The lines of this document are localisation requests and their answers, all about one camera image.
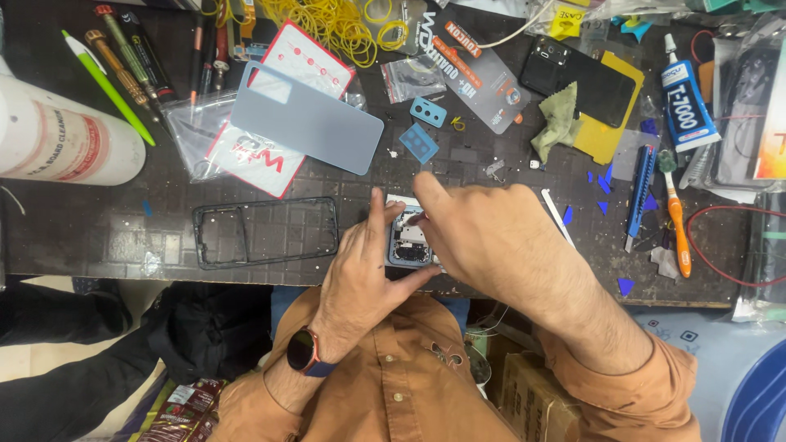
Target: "jeans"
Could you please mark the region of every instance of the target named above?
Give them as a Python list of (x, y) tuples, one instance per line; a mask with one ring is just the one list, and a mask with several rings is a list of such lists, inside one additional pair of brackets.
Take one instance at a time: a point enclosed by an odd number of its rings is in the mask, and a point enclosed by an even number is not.
[[(305, 292), (309, 287), (297, 285), (276, 285), (270, 294), (270, 336), (275, 340), (276, 329), (281, 321), (281, 316), (287, 311), (290, 305)], [(469, 314), (469, 299), (466, 298), (445, 298), (434, 297), (440, 304), (444, 305), (458, 322), (461, 336), (467, 332), (467, 315)]]
[[(19, 282), (0, 293), (0, 345), (91, 344), (125, 332), (121, 300)], [(70, 442), (98, 427), (156, 368), (148, 330), (137, 329), (90, 358), (0, 382), (0, 442)]]

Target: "cardboard box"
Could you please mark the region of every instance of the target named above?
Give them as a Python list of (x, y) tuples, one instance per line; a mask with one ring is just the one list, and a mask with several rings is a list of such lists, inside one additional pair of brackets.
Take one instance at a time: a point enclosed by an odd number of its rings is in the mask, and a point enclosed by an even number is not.
[(534, 353), (505, 357), (501, 412), (524, 442), (578, 442), (578, 400)]

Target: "pcb board cleaner bottle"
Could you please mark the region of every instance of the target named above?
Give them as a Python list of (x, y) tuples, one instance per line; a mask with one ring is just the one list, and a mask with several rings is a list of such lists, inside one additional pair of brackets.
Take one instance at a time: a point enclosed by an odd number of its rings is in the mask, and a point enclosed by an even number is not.
[(144, 164), (129, 123), (0, 76), (0, 177), (115, 186)]
[(677, 47), (671, 34), (666, 34), (665, 39), (669, 65), (661, 72), (660, 78), (674, 147), (677, 152), (682, 152), (720, 140), (721, 135), (704, 106), (690, 61), (678, 61), (674, 53)]

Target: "blue utility knife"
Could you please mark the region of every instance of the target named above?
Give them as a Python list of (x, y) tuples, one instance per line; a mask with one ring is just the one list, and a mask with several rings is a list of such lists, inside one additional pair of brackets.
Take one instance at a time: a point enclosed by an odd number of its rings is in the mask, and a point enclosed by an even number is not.
[(655, 168), (658, 149), (652, 145), (643, 145), (639, 155), (638, 173), (636, 176), (636, 189), (633, 200), (630, 204), (630, 214), (628, 215), (628, 240), (625, 243), (625, 251), (630, 253), (634, 238), (638, 235), (641, 226), (641, 215), (644, 213), (644, 202), (647, 200), (649, 192), (649, 177), (652, 169)]

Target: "black bag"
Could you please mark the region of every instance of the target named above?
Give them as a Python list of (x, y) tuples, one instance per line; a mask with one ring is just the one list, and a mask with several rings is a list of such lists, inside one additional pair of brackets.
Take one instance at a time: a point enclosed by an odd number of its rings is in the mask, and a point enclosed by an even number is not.
[(271, 350), (270, 285), (175, 282), (145, 314), (150, 348), (176, 383), (234, 379)]

